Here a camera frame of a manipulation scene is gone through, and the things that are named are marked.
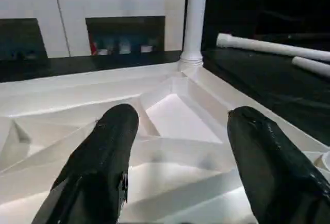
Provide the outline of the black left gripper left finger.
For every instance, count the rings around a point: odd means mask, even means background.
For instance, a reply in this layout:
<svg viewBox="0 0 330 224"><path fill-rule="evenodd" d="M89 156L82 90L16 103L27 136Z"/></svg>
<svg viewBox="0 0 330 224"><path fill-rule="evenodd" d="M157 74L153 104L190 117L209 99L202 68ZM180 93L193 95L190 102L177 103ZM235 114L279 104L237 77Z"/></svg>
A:
<svg viewBox="0 0 330 224"><path fill-rule="evenodd" d="M130 104L106 111L72 152L32 223L117 223L139 116Z"/></svg>

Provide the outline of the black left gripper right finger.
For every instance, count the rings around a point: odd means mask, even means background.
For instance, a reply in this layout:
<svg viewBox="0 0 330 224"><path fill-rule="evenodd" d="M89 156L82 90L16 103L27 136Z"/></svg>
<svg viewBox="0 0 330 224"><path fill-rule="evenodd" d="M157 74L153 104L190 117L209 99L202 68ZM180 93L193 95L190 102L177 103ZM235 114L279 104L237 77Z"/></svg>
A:
<svg viewBox="0 0 330 224"><path fill-rule="evenodd" d="M329 223L329 182L276 122L242 106L227 134L258 223Z"/></svg>

